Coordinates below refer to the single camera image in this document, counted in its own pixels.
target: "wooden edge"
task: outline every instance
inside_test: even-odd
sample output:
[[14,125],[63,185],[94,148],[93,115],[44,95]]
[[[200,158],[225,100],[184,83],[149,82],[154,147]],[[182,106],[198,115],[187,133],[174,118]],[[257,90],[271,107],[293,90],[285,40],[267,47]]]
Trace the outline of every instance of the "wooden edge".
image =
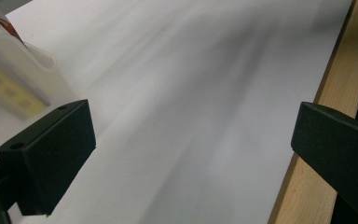
[[[318,90],[314,103],[355,117],[358,106],[358,0],[349,17]],[[269,217],[269,224],[328,224],[337,193],[294,154]]]

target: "white paper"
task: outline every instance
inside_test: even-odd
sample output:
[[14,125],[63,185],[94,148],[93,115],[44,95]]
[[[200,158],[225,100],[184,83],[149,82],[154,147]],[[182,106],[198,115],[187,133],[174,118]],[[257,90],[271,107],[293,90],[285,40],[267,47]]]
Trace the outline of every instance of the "white paper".
[[350,0],[34,0],[10,13],[88,98],[97,148],[49,218],[267,223]]

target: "black plastic clamp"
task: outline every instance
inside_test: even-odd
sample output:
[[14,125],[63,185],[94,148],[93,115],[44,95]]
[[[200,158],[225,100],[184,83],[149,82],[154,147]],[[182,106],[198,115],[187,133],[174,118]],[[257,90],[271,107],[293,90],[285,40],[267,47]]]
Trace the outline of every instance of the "black plastic clamp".
[[302,103],[292,148],[358,215],[358,120],[323,105]]
[[0,223],[50,215],[96,146],[87,100],[63,105],[0,146]]

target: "wooden board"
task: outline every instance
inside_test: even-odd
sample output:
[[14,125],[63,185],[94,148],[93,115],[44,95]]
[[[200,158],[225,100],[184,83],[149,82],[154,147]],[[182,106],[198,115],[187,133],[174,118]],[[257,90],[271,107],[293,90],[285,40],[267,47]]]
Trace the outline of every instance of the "wooden board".
[[[330,59],[314,103],[355,117],[358,106],[358,0]],[[268,223],[330,223],[337,193],[294,154]]]

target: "clamp jaw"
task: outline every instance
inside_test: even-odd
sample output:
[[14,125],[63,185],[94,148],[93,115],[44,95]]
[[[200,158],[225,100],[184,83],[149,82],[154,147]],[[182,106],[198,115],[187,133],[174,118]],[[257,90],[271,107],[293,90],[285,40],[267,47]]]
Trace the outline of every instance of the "clamp jaw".
[[323,105],[302,103],[292,149],[337,191],[341,207],[358,223],[358,120]]
[[50,215],[96,145],[87,100],[63,105],[0,146],[0,223],[15,202]]

